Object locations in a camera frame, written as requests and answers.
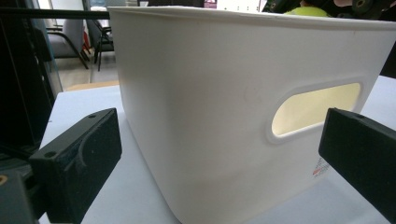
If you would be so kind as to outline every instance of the white container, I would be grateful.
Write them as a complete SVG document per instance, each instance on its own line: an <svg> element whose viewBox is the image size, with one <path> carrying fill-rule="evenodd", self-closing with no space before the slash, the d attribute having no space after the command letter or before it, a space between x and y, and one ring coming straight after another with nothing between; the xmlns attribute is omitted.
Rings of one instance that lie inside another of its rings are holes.
<svg viewBox="0 0 396 224"><path fill-rule="evenodd" d="M359 112L396 39L391 22L109 11L126 117L182 223L241 223L318 182L327 108Z"/></svg>

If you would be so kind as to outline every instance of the white tabletop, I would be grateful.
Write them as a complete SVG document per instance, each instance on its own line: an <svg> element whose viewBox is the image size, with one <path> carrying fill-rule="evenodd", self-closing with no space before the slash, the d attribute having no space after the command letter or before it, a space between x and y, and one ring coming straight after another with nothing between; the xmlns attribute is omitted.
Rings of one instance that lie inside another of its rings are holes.
<svg viewBox="0 0 396 224"><path fill-rule="evenodd" d="M136 145L125 118L118 86L60 93L42 146L83 117L110 107L118 110L122 156L82 223L179 223ZM361 113L396 130L396 79L380 77ZM49 223L47 216L43 216L40 223ZM314 187L247 223L388 222L343 177L331 170Z"/></svg>

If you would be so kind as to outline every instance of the yellow-green ball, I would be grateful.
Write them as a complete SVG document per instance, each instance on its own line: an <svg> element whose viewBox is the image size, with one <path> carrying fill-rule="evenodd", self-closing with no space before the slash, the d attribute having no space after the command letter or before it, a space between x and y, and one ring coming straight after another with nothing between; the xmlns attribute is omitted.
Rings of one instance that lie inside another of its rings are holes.
<svg viewBox="0 0 396 224"><path fill-rule="evenodd" d="M330 17L327 12L318 7L297 7L292 11L286 12L285 14L297 16Z"/></svg>

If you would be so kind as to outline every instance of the oval handle cutout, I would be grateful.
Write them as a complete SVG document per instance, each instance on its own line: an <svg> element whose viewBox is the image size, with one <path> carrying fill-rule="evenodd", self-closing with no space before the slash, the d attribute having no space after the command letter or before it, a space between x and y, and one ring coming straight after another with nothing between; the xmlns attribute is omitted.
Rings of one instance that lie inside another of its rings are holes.
<svg viewBox="0 0 396 224"><path fill-rule="evenodd" d="M276 111L272 131L280 136L321 123L330 107L351 110L360 91L361 85L352 83L293 95Z"/></svg>

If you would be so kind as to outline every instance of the floor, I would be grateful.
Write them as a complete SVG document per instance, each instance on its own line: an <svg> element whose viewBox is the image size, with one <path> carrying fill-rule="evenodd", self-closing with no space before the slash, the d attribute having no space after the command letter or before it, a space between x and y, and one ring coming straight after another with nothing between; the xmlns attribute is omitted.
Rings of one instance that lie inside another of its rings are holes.
<svg viewBox="0 0 396 224"><path fill-rule="evenodd" d="M78 58L56 59L58 74L64 91L73 90L80 84L99 83L118 80L116 55L103 52L100 71L97 63L93 63L93 52L88 54L90 61L86 69Z"/></svg>

